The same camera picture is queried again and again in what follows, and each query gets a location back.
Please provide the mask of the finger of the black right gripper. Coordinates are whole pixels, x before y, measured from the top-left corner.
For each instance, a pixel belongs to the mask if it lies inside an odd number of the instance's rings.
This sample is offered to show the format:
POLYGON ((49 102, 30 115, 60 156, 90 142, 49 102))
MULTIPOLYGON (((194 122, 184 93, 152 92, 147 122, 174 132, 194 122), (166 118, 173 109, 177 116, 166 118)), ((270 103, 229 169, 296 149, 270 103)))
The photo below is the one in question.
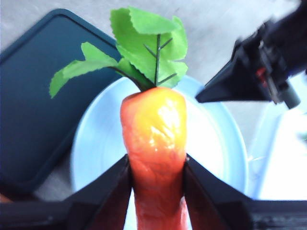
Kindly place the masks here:
POLYGON ((199 103, 271 101, 260 40, 237 40, 227 64, 195 96, 199 103))

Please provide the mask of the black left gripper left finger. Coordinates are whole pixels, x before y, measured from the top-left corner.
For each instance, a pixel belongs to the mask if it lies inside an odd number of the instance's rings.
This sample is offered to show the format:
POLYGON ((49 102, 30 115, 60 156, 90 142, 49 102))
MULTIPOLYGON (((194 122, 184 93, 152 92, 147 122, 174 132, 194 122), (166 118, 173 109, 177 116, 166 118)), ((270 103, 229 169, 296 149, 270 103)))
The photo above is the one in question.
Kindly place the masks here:
POLYGON ((122 230, 131 194, 127 155, 62 201, 0 205, 2 230, 122 230))

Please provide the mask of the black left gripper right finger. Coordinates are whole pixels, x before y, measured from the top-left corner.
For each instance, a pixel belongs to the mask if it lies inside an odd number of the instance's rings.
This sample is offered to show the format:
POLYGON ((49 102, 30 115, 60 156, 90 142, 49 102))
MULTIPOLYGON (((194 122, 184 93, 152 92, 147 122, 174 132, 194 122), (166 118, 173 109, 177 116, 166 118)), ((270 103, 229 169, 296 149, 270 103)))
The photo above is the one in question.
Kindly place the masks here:
POLYGON ((194 230, 305 230, 305 200, 256 200, 187 156, 184 195, 194 230))

